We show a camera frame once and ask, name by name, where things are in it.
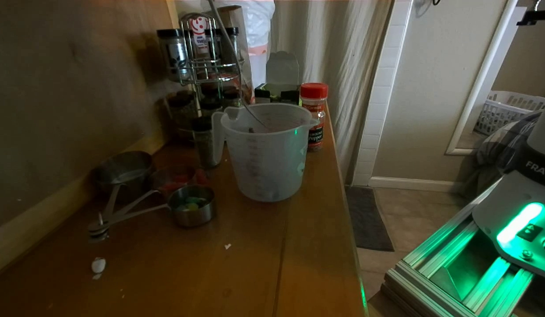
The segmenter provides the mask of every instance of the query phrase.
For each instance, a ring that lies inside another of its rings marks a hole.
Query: white wall
[[[414,13],[381,136],[379,180],[456,182],[469,157],[446,146],[506,0],[442,0]]]
[[[493,90],[545,97],[545,21],[518,28]]]

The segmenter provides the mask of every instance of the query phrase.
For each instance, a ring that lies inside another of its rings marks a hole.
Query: red lid
[[[328,97],[328,85],[324,85],[324,83],[303,83],[301,85],[301,97],[303,99],[326,99]]]

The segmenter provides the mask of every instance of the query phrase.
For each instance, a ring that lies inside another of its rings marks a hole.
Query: bottle
[[[305,109],[312,113],[317,125],[308,131],[308,146],[315,148],[322,139],[322,125],[326,118],[328,106],[328,85],[324,83],[303,83],[299,88],[299,102]]]

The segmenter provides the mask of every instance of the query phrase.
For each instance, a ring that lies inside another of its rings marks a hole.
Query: wall
[[[426,11],[416,7],[370,185],[451,185],[463,178],[469,157],[444,152],[504,2],[446,0]]]
[[[493,90],[545,97],[545,21],[518,28]]]
[[[167,27],[164,0],[0,0],[0,231],[160,132]]]

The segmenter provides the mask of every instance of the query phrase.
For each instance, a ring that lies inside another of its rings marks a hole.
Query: measuring cup
[[[239,192],[254,201],[284,201],[298,192],[305,171],[312,115],[292,104],[255,104],[213,113],[215,162],[227,143]]]

